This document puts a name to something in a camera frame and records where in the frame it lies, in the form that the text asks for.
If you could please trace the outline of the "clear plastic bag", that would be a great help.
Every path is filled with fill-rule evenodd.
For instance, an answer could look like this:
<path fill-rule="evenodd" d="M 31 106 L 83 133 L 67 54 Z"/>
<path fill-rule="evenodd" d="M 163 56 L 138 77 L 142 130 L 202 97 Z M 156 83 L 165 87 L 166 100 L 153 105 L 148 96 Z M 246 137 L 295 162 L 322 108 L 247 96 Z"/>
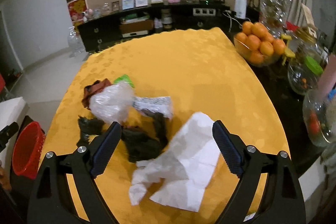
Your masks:
<path fill-rule="evenodd" d="M 107 86 L 89 101 L 91 113 L 106 124 L 123 123 L 133 104 L 134 90 L 126 81 Z"/>

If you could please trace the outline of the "glass bowl of oranges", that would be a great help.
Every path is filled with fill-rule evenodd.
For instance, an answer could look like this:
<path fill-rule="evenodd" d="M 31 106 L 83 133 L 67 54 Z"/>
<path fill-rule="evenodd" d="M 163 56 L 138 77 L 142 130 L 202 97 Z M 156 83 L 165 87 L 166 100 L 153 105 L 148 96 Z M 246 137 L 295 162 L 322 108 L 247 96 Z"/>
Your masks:
<path fill-rule="evenodd" d="M 285 53 L 284 40 L 275 38 L 260 22 L 245 21 L 234 36 L 234 46 L 250 65 L 264 67 L 275 63 Z"/>

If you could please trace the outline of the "black plastic bag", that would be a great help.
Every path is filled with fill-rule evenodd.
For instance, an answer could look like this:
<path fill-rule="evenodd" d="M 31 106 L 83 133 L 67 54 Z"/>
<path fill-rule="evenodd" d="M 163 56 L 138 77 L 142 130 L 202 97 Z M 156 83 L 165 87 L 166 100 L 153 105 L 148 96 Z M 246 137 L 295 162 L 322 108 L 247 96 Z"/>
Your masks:
<path fill-rule="evenodd" d="M 166 118 L 162 113 L 143 109 L 142 113 L 152 119 L 155 138 L 139 126 L 124 126 L 121 132 L 121 140 L 125 143 L 130 162 L 155 159 L 168 144 L 166 136 Z M 78 147 L 89 144 L 89 136 L 102 135 L 104 122 L 97 118 L 88 119 L 79 116 L 78 125 L 80 129 L 80 139 L 76 143 Z"/>

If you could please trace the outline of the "yellow tablecloth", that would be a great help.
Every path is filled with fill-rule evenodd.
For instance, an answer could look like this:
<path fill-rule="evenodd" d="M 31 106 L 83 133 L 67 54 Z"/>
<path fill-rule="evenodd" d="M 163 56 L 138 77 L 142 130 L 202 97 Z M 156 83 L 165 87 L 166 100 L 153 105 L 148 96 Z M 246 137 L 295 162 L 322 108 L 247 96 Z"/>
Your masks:
<path fill-rule="evenodd" d="M 169 96 L 173 119 L 169 137 L 195 112 L 221 120 L 244 143 L 276 154 L 288 151 L 277 112 L 262 84 L 234 45 L 218 28 L 171 31 L 133 39 L 91 55 L 81 66 L 51 122 L 43 153 L 72 153 L 79 140 L 79 116 L 84 88 L 96 80 L 128 75 L 139 97 Z M 135 165 L 119 143 L 96 183 L 120 223 L 214 223 L 226 206 L 238 179 L 218 160 L 198 212 L 162 206 L 144 197 L 130 203 L 128 191 Z"/>

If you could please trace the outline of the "white cylindrical device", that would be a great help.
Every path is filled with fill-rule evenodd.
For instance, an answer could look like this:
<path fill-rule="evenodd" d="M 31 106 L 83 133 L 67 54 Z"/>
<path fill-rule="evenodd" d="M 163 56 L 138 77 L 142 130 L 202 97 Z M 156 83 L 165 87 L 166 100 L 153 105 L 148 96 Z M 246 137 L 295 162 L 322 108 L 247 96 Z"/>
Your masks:
<path fill-rule="evenodd" d="M 236 18 L 245 19 L 247 10 L 247 0 L 235 0 L 234 12 Z"/>

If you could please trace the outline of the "glass fishbowl with red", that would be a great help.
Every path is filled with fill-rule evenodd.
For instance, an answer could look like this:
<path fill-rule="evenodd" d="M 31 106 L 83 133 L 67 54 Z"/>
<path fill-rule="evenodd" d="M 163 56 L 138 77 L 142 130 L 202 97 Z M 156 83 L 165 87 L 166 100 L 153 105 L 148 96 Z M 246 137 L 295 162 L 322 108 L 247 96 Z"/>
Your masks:
<path fill-rule="evenodd" d="M 317 90 L 308 91 L 302 113 L 309 139 L 315 146 L 335 143 L 335 90 L 323 98 Z"/>

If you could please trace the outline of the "white paper tissue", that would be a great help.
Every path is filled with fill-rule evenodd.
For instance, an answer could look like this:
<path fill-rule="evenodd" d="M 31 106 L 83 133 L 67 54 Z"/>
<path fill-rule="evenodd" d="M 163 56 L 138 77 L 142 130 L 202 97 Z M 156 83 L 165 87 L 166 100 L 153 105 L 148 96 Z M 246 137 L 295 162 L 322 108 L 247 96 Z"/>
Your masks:
<path fill-rule="evenodd" d="M 130 203 L 139 205 L 149 186 L 163 180 L 150 200 L 199 211 L 220 154 L 213 138 L 213 123 L 206 114 L 194 113 L 171 139 L 165 152 L 155 159 L 137 162 L 129 188 Z"/>

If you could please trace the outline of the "green wrapper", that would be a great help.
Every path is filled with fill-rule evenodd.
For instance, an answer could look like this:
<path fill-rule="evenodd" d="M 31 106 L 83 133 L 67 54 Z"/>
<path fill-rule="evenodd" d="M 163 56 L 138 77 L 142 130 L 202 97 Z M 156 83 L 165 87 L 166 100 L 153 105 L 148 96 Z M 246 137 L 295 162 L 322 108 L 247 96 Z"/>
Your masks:
<path fill-rule="evenodd" d="M 127 83 L 127 84 L 129 84 L 132 88 L 134 88 L 134 83 L 133 83 L 133 81 L 130 79 L 130 77 L 128 76 L 128 75 L 126 75 L 126 74 L 124 74 L 124 75 L 121 75 L 120 77 L 118 77 L 118 78 L 116 78 L 114 81 L 113 81 L 113 83 L 114 84 L 117 84 L 117 83 L 119 83 L 119 82 L 125 82 L 125 83 Z"/>

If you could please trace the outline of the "black tv cabinet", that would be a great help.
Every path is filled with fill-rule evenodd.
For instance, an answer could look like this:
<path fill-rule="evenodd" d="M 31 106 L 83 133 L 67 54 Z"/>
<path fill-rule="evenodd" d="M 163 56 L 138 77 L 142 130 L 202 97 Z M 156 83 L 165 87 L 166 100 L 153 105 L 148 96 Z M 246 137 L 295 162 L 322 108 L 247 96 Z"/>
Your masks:
<path fill-rule="evenodd" d="M 78 26 L 88 52 L 113 46 L 123 39 L 152 35 L 162 31 L 220 28 L 225 34 L 238 32 L 245 21 L 257 22 L 259 12 L 247 7 L 246 18 L 222 4 L 158 4 L 102 16 Z"/>

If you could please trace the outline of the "clear water jug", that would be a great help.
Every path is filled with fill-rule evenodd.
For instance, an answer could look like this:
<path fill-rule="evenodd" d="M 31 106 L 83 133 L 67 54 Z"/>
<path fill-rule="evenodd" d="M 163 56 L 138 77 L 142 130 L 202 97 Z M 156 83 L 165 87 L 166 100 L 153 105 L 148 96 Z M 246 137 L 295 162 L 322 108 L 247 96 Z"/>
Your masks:
<path fill-rule="evenodd" d="M 68 45 L 74 56 L 85 52 L 85 47 L 82 42 L 82 39 L 80 35 L 78 34 L 78 32 L 75 30 L 74 26 L 69 28 Z"/>

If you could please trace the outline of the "white framed picture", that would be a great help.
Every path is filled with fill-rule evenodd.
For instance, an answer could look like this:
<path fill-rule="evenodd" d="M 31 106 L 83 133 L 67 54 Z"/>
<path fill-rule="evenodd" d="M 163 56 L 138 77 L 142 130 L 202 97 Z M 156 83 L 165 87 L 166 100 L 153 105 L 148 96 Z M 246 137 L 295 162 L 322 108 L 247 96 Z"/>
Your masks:
<path fill-rule="evenodd" d="M 148 6 L 148 0 L 135 0 L 136 7 L 146 7 Z"/>

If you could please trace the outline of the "blue framed picture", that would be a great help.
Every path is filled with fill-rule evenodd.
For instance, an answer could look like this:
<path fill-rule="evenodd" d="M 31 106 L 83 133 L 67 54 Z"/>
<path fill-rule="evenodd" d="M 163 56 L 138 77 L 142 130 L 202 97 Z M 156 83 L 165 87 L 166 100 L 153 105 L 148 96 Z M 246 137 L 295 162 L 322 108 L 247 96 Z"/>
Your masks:
<path fill-rule="evenodd" d="M 129 10 L 134 8 L 134 0 L 122 0 L 122 10 Z"/>

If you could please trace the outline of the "glass flower vase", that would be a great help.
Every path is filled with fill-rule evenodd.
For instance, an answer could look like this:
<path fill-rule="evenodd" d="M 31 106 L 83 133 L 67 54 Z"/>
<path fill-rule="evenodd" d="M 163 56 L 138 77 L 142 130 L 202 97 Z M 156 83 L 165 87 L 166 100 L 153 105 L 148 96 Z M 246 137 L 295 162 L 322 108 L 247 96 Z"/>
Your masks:
<path fill-rule="evenodd" d="M 279 38 L 288 19 L 291 0 L 260 0 L 260 22 Z"/>

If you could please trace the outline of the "white printed wrapper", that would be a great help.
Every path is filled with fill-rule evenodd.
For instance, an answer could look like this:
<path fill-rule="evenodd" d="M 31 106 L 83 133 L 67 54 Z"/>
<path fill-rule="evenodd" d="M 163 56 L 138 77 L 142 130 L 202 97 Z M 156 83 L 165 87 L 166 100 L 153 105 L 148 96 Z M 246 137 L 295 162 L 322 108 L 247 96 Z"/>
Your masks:
<path fill-rule="evenodd" d="M 173 117 L 171 97 L 134 97 L 132 106 L 144 116 L 161 113 L 165 118 Z"/>

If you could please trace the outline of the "brown paper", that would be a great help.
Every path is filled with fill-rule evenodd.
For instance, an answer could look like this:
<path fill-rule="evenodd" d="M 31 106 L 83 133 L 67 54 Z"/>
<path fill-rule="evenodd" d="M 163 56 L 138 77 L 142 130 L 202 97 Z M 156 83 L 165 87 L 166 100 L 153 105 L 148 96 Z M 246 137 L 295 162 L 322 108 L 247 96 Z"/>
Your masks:
<path fill-rule="evenodd" d="M 89 109 L 89 101 L 90 98 L 102 92 L 106 87 L 111 86 L 112 83 L 108 79 L 104 79 L 102 81 L 96 80 L 92 85 L 88 85 L 84 88 L 84 95 L 82 98 L 82 105 L 84 108 Z"/>

